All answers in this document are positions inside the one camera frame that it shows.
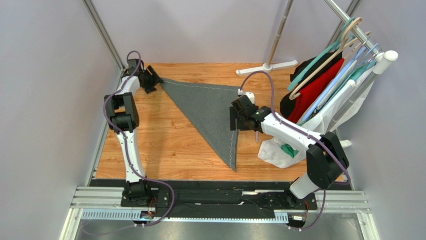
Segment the metal floor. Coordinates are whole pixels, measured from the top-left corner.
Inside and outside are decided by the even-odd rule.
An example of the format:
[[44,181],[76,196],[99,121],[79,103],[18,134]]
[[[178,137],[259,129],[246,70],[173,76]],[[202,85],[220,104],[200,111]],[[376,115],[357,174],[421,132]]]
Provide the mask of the metal floor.
[[[316,219],[309,215],[309,224]],[[119,220],[82,221],[80,226],[92,234],[114,231],[133,224]],[[288,230],[273,223],[162,222],[142,229],[130,228],[107,236],[88,236],[79,231],[78,240],[363,240],[357,214],[323,214],[316,227],[303,232]]]

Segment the gray fabric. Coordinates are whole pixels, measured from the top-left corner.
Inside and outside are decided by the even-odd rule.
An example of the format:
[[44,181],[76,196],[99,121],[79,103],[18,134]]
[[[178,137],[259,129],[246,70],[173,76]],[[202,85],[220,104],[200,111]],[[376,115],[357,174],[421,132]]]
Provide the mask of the gray fabric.
[[178,82],[163,78],[162,88],[217,155],[237,171],[238,131],[230,130],[236,86]]

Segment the gray wall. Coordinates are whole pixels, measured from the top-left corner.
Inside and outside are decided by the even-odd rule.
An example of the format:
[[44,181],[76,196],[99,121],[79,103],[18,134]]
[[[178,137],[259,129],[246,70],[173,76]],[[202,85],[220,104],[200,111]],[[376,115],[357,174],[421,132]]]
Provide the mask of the gray wall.
[[364,190],[383,240],[425,239],[425,1],[363,1],[362,29],[399,60],[340,128],[355,186]]
[[[261,63],[287,0],[93,0],[121,57],[149,63]],[[349,0],[336,1],[343,9]],[[274,62],[313,58],[340,19],[324,1],[296,0]]]
[[57,240],[119,71],[80,0],[0,3],[0,239]]

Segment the beige hanger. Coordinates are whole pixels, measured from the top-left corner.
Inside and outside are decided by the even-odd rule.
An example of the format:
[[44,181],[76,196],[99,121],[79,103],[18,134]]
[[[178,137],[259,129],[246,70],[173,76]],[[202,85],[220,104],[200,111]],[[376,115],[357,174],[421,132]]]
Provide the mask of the beige hanger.
[[291,92],[289,99],[295,100],[297,97],[299,97],[301,94],[299,91],[305,86],[317,73],[321,71],[327,64],[329,64],[334,58],[336,58],[343,50],[345,50],[347,47],[352,46],[354,43],[358,41],[358,38],[353,39],[352,41],[349,41],[348,34],[349,32],[355,27],[358,26],[363,22],[363,19],[361,17],[356,18],[353,22],[350,23],[350,25],[345,29],[343,32],[341,39],[340,39],[340,47],[339,49],[329,58],[327,61],[325,61],[321,66],[319,66],[311,75],[309,75],[304,81],[299,83],[299,85]]

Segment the black garment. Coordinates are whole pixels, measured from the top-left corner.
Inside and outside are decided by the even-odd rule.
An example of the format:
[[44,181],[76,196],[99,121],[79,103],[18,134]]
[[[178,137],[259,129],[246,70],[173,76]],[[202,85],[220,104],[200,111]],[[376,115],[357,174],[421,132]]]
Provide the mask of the black garment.
[[[322,56],[308,71],[307,73],[304,75],[304,77],[302,78],[302,80],[299,82],[303,82],[307,77],[309,77],[317,68],[319,68],[321,65],[323,65],[323,63],[325,63],[327,61],[327,59],[329,59],[332,55],[334,54],[334,52],[329,52],[326,53],[324,56]],[[313,76],[313,78],[311,78],[311,80],[309,80],[309,82],[307,82],[300,90],[304,89],[306,86],[308,86],[309,84],[313,83],[315,80],[317,80],[323,73],[327,72],[331,67],[333,67],[337,62],[339,62],[343,57],[343,53],[341,52],[339,55],[337,55],[333,60],[331,60],[327,65],[325,65],[324,68],[322,68],[315,76]],[[312,61],[314,61],[316,57],[309,59],[307,61],[304,61],[302,64],[300,64],[296,70],[294,71],[294,74],[290,75],[290,81],[293,82],[296,77],[304,70],[306,69],[306,67],[312,63]],[[279,111],[281,112],[281,115],[287,119],[288,117],[290,117],[290,115],[292,114],[292,112],[295,110],[296,108],[296,99],[295,100],[290,100],[290,95],[291,92],[289,94],[287,94],[280,103],[280,108]]]

